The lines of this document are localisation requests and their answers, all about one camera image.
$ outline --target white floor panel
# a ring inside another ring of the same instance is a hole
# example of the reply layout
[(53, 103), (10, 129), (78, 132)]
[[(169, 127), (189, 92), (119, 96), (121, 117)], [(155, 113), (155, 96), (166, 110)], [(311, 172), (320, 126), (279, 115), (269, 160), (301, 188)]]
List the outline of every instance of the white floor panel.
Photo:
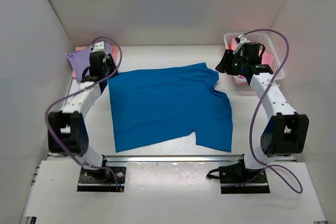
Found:
[(41, 164), (26, 216), (53, 223), (313, 223), (325, 220), (305, 163), (283, 163), (301, 180), (292, 192), (267, 172), (270, 194), (221, 195), (205, 179), (212, 163), (128, 163), (124, 193), (77, 192), (80, 167), (69, 159)]

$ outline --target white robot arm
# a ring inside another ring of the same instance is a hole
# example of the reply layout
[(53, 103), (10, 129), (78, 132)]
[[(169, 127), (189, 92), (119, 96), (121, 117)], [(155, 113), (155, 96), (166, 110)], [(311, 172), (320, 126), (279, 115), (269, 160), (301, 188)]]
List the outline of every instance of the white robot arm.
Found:
[[(269, 65), (261, 64), (265, 46), (250, 42), (243, 35), (236, 40), (237, 48), (225, 51), (216, 70), (244, 76), (259, 98), (265, 95), (262, 105), (268, 124), (261, 135), (260, 145), (253, 152), (244, 154), (237, 164), (210, 171), (207, 177), (221, 180), (222, 193), (267, 193), (269, 188), (265, 186), (267, 179), (262, 172), (263, 168), (277, 159), (303, 151), (309, 120), (305, 114), (297, 113), (289, 105), (275, 82), (270, 84), (274, 77), (273, 71)], [(219, 177), (211, 175), (213, 172), (219, 172)]]
[[(106, 45), (104, 41), (94, 44), (89, 57), (90, 66), (82, 74), (80, 90), (86, 89), (86, 87), (108, 76), (116, 69), (112, 56), (108, 55), (105, 50)], [(87, 163), (98, 167), (104, 166), (104, 156), (89, 146), (84, 118), (94, 101), (101, 96), (106, 85), (107, 81), (85, 90), (69, 99), (60, 111), (50, 112), (48, 115), (52, 129), (70, 151), (77, 154), (77, 159), (81, 160), (83, 164)], [(50, 134), (48, 134), (48, 145), (51, 152), (64, 154)], [(84, 168), (95, 170), (89, 166), (84, 166)]]

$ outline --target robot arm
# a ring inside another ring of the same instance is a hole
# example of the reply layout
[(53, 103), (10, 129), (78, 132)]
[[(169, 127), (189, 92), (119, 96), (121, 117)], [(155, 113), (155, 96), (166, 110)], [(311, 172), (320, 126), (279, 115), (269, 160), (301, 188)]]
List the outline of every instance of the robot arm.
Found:
[[(237, 40), (239, 42), (237, 48), (234, 51), (225, 51), (216, 70), (229, 75), (244, 76), (250, 87), (261, 98), (273, 77), (270, 66), (261, 64), (265, 47), (242, 36)], [(309, 124), (307, 116), (298, 114), (289, 105), (275, 82), (272, 83), (262, 105), (269, 122), (261, 135), (260, 146), (254, 150), (258, 160), (269, 164), (284, 156), (301, 153)], [(244, 165), (246, 169), (264, 167), (254, 159), (252, 153), (244, 155)]]
[[(94, 45), (92, 53), (90, 54), (90, 67), (83, 72), (82, 81), (79, 89), (86, 89), (86, 87), (98, 82), (104, 77), (110, 75), (115, 69), (116, 65), (111, 55), (108, 55), (105, 46), (109, 45), (105, 42), (98, 42)], [(72, 97), (67, 101), (67, 104), (58, 112), (50, 112), (48, 121), (61, 139), (61, 141), (77, 157), (82, 160), (82, 163), (88, 163), (94, 166), (104, 166), (104, 156), (98, 154), (89, 146), (89, 137), (84, 123), (84, 118), (94, 101), (101, 96), (107, 81), (86, 89), (84, 92)], [(64, 155), (63, 150), (55, 142), (51, 134), (48, 134), (49, 150), (53, 153)]]

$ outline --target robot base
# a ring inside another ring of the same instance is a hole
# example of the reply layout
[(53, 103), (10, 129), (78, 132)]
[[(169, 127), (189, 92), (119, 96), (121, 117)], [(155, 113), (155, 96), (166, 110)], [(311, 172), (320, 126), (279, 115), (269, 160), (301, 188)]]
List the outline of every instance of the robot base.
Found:
[[(214, 172), (219, 172), (219, 177), (211, 175)], [(220, 166), (218, 169), (211, 170), (207, 177), (219, 179), (222, 194), (268, 194), (270, 190), (266, 173), (259, 173), (260, 170), (246, 169), (244, 161), (240, 160), (237, 164)], [(255, 176), (257, 178), (246, 185), (226, 187), (227, 185), (244, 183)]]
[(109, 176), (106, 170), (89, 170), (83, 167), (80, 170), (77, 191), (102, 191), (111, 193), (124, 192), (126, 167), (110, 166), (116, 176), (119, 178), (121, 187), (119, 191), (116, 189), (114, 178)]

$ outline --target white wall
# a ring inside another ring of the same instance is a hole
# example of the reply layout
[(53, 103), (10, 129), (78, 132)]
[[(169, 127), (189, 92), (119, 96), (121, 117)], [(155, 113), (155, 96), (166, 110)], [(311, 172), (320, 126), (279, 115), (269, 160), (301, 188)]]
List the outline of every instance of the white wall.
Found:
[(230, 31), (270, 27), (284, 0), (50, 0), (71, 41), (218, 45)]
[(0, 0), (0, 223), (19, 223), (47, 155), (46, 107), (69, 84), (73, 45), (47, 0)]
[(336, 0), (286, 0), (272, 28), (291, 45), (283, 90), (310, 119), (300, 158), (328, 221), (336, 223)]

